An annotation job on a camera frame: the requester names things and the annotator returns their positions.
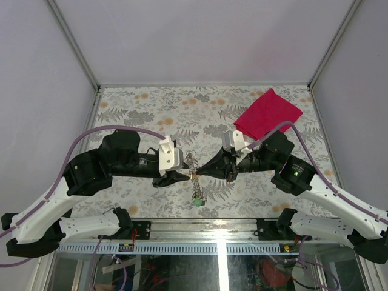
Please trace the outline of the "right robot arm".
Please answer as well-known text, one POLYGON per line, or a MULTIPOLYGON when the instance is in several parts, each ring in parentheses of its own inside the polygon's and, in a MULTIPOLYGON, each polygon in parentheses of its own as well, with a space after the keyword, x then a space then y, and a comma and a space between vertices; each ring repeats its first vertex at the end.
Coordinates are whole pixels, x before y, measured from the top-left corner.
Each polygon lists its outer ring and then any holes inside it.
POLYGON ((240 173, 272 170, 277 189, 325 207, 334 218, 308 215, 285 208, 274 226, 265 227, 269 239, 311 236, 335 241, 373 263, 387 262, 387 211, 373 207, 325 179, 313 164, 294 156, 294 144, 280 131, 258 149, 237 144, 238 131, 225 134, 223 146, 197 174, 234 181, 240 173))

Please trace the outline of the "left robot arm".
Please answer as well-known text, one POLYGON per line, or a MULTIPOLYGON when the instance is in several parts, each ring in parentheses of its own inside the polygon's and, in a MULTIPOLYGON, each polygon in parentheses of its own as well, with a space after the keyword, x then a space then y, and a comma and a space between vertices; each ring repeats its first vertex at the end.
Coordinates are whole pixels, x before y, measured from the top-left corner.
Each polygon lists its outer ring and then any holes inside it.
POLYGON ((72 208, 112 186, 113 177, 150 178, 154 187, 166 187, 190 178, 183 152, 169 136, 146 129, 112 125, 101 145, 67 156, 53 185, 21 213, 1 217, 8 256, 39 258, 69 242, 91 237, 135 239, 128 211, 116 207, 85 218, 72 218, 72 208))

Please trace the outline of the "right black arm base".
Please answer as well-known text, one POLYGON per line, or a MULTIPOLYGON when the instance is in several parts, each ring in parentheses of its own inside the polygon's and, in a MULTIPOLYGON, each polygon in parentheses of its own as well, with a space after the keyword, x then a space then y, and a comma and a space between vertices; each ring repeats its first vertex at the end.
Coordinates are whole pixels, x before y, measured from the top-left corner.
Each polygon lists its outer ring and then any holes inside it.
POLYGON ((297 234, 290 228, 291 219, 298 211, 285 208, 279 218, 257 218, 254 235, 260 241, 294 240, 297 234))

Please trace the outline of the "metal ring key organizer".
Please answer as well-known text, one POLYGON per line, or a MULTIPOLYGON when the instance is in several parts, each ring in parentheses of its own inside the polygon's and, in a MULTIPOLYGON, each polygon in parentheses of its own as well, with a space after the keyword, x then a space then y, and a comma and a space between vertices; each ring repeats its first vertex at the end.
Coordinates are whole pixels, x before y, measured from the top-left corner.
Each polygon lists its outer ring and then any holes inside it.
POLYGON ((189 166, 190 180, 193 185, 192 202, 195 206, 201 207, 206 203, 202 187, 199 183, 199 177, 196 174, 198 168, 198 160, 196 159, 196 152, 187 151, 186 153, 186 164, 189 166))

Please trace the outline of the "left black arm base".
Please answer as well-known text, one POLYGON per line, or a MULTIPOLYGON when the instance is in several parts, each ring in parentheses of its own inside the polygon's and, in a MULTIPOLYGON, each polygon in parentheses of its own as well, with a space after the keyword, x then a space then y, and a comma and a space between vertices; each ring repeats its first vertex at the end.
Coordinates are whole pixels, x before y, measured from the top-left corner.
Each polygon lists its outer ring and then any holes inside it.
POLYGON ((126 209, 115 208, 113 213, 118 218, 119 230, 111 236, 111 239, 131 241, 145 241, 150 239, 151 226, 150 221, 133 221, 126 209))

